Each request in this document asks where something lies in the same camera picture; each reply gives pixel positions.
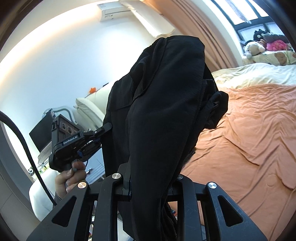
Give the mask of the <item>person left hand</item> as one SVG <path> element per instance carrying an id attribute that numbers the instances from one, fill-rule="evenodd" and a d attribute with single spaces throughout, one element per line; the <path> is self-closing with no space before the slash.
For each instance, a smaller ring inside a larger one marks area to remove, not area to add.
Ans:
<path id="1" fill-rule="evenodd" d="M 72 163 L 72 168 L 61 172 L 55 178 L 56 195 L 63 199 L 79 182 L 85 180 L 85 164 L 81 161 Z"/>

